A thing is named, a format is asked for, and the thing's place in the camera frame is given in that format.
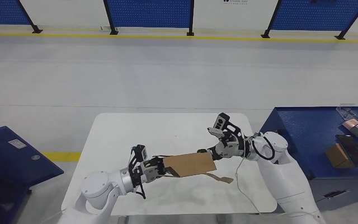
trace yellow floor line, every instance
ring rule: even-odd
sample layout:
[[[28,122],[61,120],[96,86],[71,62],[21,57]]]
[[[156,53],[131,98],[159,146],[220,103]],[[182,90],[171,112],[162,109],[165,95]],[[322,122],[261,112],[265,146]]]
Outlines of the yellow floor line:
[[[148,30],[146,32],[153,32],[153,33],[187,33],[186,31],[182,30]],[[261,35],[263,32],[229,32],[229,31],[196,31],[193,30],[195,34],[229,34],[229,35]],[[336,34],[332,33],[315,33],[310,34],[306,32],[290,32],[290,33],[283,33],[283,32],[271,32],[270,35],[290,35],[290,36],[327,36],[331,37],[334,35],[338,35],[340,32],[338,31]],[[346,34],[345,36],[358,36],[358,34]]]
[[[41,152],[52,162],[78,162],[81,152]]]
[[[46,31],[73,31],[73,32],[101,32],[103,30],[99,29],[98,30],[94,30],[94,29],[54,29],[54,28],[42,28],[41,29],[45,29]],[[33,31],[32,27],[0,27],[0,30],[21,30],[21,31]]]
[[[245,38],[231,36],[159,36],[159,35],[106,35],[106,34],[32,34],[6,33],[0,36],[31,36],[53,38],[119,38],[119,39],[197,39],[197,40],[244,40],[244,41],[274,41],[274,42],[316,42],[316,43],[358,43],[358,40],[331,39],[287,39],[287,38]]]

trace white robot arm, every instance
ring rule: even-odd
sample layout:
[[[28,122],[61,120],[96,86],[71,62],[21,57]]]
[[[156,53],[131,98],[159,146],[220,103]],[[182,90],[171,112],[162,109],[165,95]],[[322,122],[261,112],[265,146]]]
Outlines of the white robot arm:
[[[63,212],[58,224],[105,224],[119,196],[133,192],[145,199],[142,184],[166,174],[163,158],[145,160],[147,152],[142,145],[132,147],[131,152],[134,157],[128,167],[113,173],[98,171],[85,177],[78,196]],[[100,213],[90,213],[86,209],[87,202]]]
[[[213,160],[240,156],[257,161],[268,190],[292,224],[326,224],[315,204],[307,178],[287,152],[287,141],[274,132],[246,137],[229,119],[226,114],[219,114],[214,127],[208,128],[219,143],[198,152],[210,152]],[[133,152],[134,157],[128,167],[110,174],[94,172],[86,177],[81,192],[64,211],[58,224],[103,224],[109,219],[117,197],[134,192],[145,199],[142,184],[150,183],[168,171],[159,156],[145,160],[145,146],[137,145],[132,148]],[[136,191],[139,186],[142,192]],[[86,202],[101,212],[89,213]]]
[[[268,190],[290,217],[291,223],[326,223],[316,206],[306,176],[287,151],[287,141],[275,132],[245,137],[229,119],[221,113],[214,128],[208,128],[209,133],[219,139],[215,147],[206,150],[212,153],[213,159],[241,156],[257,161]]]

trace blue panel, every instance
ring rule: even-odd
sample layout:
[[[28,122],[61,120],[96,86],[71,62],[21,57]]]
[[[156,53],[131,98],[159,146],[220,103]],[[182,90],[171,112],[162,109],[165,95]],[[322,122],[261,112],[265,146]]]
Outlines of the blue panel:
[[[27,191],[24,186],[7,181],[0,176],[0,220],[1,224],[13,223]]]
[[[260,132],[265,133],[270,131],[277,131],[279,135],[284,137],[289,144],[288,151],[290,155],[295,158],[295,160],[298,162],[301,169],[303,170],[303,173],[305,173],[306,177],[309,178],[309,164],[306,160],[300,157],[300,152],[294,142],[295,139],[291,137],[291,133],[288,132],[285,125],[286,123],[284,123],[284,121],[281,119],[277,108],[275,108],[260,129]]]
[[[15,139],[25,146],[19,147],[9,143]],[[40,158],[33,160],[32,156],[36,155]],[[0,176],[2,178],[20,186],[30,187],[60,174],[63,174],[63,170],[7,126],[0,128]]]
[[[303,170],[312,170],[316,178],[358,177],[358,168],[335,169],[325,154],[338,143],[336,134],[352,135],[341,125],[344,120],[335,107],[276,108],[276,113],[276,121],[272,120],[270,124],[283,123],[297,150],[290,153]]]
[[[190,0],[108,0],[114,26],[189,28]]]
[[[358,0],[282,0],[273,30],[342,31],[358,13]]]
[[[0,0],[0,24],[29,25],[16,0]]]

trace white floor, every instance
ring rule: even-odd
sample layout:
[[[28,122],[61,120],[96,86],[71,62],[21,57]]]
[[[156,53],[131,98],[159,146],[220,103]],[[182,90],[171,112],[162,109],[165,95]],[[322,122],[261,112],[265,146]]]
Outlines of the white floor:
[[[274,106],[357,103],[357,52],[358,44],[344,43],[3,36],[0,126],[40,151],[81,151],[95,116],[104,112],[238,112],[259,130]],[[18,224],[40,223],[59,211],[76,164],[58,164],[67,173],[34,188]],[[324,215],[327,223],[354,223],[357,209],[354,204]],[[167,222],[216,220],[130,219]],[[234,214],[231,222],[286,218]]]

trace brown cardboard box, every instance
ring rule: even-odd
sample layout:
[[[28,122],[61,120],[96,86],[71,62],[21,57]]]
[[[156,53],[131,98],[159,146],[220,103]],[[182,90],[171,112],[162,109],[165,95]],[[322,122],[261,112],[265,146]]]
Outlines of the brown cardboard box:
[[[347,128],[351,133],[358,137],[358,120],[350,119],[343,123],[343,126]]]
[[[353,163],[348,158],[340,144],[335,144],[326,152],[326,155],[335,168],[350,169],[354,167]]]
[[[216,170],[213,157],[210,153],[191,153],[178,156],[163,158],[164,167],[173,175],[167,177],[183,178],[185,176],[194,176],[204,174],[217,181],[230,184],[234,179],[228,177],[218,177],[209,171]]]

